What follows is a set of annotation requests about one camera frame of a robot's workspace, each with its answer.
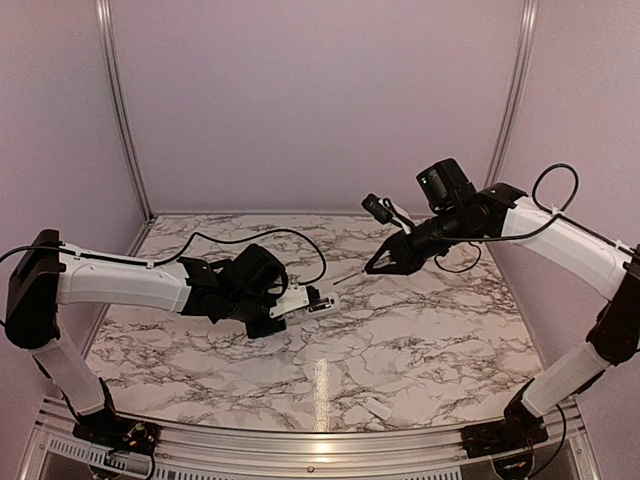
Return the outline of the clear handle tester screwdriver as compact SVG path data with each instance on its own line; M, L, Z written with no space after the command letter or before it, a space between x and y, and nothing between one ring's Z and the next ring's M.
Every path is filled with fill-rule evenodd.
M362 275L362 274L364 274L364 273L366 273L364 270L356 271L356 272L354 272L354 273L351 273L351 274L349 274L349 275L345 276L344 278L341 278L341 279L339 279L339 280L334 281L334 282L332 283L332 285L334 285L334 286L336 286L336 285L340 285L340 284L342 284L342 283L344 283L344 282L346 282L346 281L348 281L348 280L351 280L351 279L353 279L353 278L355 278L355 277L358 277L358 276L360 276L360 275Z

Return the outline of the white battery cover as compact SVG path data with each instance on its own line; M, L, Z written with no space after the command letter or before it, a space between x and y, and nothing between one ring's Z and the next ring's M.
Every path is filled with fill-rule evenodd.
M371 414L383 420L389 419L392 415L392 409L375 398L367 398L362 406Z

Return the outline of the white remote control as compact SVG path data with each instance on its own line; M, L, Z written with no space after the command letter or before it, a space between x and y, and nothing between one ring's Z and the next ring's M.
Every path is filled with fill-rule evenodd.
M323 318L334 315L341 309L339 296L335 292L329 292L315 301L312 305L306 306L294 312L293 319L299 322Z

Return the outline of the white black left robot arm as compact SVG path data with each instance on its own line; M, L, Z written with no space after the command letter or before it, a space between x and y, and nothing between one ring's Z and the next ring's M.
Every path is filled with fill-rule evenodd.
M297 282L272 253L248 245L237 257L208 262L176 257L153 261L82 249L43 230L12 251L21 260L9 278L4 331L27 350L66 396L71 411L106 445L125 438L106 385L87 366L57 323L61 305L97 303L153 308L212 323L235 320L258 339L286 329L290 320L339 309L335 293Z

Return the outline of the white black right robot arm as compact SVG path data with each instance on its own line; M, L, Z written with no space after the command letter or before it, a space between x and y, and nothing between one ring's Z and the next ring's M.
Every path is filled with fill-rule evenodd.
M421 223L390 199L369 194L363 208L398 232L364 270L369 275L418 272L461 243L510 243L532 251L591 286L606 304L586 340L531 380L504 410L495 438L515 448L567 397L589 388L608 368L639 351L639 251L580 225L563 208L505 183L475 188L457 161L445 159L416 177L432 212Z

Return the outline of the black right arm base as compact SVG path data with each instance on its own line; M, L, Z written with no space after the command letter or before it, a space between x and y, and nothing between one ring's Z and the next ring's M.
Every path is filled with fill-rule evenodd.
M501 420L464 427L461 438L467 456L478 458L533 447L546 442L549 434L543 419L514 399L504 409Z

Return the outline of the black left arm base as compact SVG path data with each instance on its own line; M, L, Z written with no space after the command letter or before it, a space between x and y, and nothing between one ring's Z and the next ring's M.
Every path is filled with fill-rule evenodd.
M109 399L102 409L87 415L75 414L73 435L81 440L108 447L111 452L155 453L159 425L120 415Z

